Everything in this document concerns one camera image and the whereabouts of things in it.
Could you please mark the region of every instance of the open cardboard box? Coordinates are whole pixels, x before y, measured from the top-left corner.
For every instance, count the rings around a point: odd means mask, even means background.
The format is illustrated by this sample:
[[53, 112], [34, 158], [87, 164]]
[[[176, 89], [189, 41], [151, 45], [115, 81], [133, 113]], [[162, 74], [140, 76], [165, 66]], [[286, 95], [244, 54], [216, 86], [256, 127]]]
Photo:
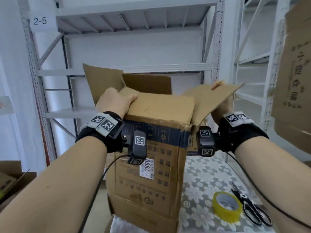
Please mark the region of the open cardboard box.
[[33, 179], [36, 172], [22, 172], [21, 161], [0, 161], [0, 172], [3, 178], [11, 180], [12, 185], [0, 198], [0, 212], [14, 199], [14, 197], [25, 188]]
[[286, 14], [287, 36], [274, 91], [275, 132], [311, 154], [311, 0]]
[[[168, 76], [124, 74], [85, 64], [83, 68], [95, 104], [109, 87], [124, 96], [138, 94], [122, 132], [144, 131], [147, 158], [154, 160], [152, 178], [142, 177], [139, 166], [126, 160], [111, 166], [106, 177], [111, 213], [150, 233], [176, 232], [189, 135], [240, 86], [211, 91], [210, 85], [200, 85], [176, 96]], [[108, 155], [107, 165], [119, 155]]]

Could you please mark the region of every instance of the barcode label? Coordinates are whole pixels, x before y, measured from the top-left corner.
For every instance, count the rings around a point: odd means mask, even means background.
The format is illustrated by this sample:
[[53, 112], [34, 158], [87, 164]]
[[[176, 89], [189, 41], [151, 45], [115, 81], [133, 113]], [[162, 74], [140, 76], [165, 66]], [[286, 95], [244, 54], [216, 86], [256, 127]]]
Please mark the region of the barcode label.
[[154, 160], [146, 158], [146, 160], [139, 166], [139, 176], [153, 180]]

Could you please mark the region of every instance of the table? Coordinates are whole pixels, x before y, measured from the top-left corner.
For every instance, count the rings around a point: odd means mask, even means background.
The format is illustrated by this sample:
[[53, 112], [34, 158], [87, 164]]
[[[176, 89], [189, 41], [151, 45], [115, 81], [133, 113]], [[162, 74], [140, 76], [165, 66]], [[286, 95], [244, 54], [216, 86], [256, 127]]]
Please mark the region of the table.
[[[220, 156], [187, 156], [181, 196], [180, 232], [274, 232], [265, 225], [256, 226], [241, 213], [239, 222], [228, 223], [221, 220], [212, 210], [213, 195], [217, 191], [231, 193], [231, 181], [243, 193], [247, 188]], [[115, 216], [110, 233], [146, 231]]]

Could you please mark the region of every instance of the finger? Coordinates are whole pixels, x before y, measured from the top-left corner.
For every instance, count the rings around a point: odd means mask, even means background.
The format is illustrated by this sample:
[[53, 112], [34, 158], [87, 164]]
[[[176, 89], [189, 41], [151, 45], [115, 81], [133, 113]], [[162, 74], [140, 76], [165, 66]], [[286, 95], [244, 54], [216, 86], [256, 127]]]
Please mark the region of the finger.
[[226, 83], [225, 83], [223, 80], [221, 80], [221, 81], [216, 81], [216, 82], [213, 84], [211, 90], [214, 90], [214, 89], [216, 89], [217, 87], [222, 86], [222, 85], [225, 85], [225, 84], [226, 84]]
[[130, 100], [130, 103], [135, 101], [137, 99], [137, 97], [138, 97], [137, 94], [132, 94], [132, 95], [127, 96], [127, 98]]

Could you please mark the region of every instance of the yellow tape roll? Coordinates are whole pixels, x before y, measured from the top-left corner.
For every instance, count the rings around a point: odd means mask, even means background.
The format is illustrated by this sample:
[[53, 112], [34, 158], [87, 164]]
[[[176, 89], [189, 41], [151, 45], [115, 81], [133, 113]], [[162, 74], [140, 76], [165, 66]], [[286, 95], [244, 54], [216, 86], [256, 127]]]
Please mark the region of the yellow tape roll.
[[[225, 209], [219, 203], [226, 203], [233, 210]], [[216, 192], [213, 196], [212, 207], [214, 213], [228, 223], [238, 222], [240, 220], [242, 204], [234, 195], [223, 191]]]

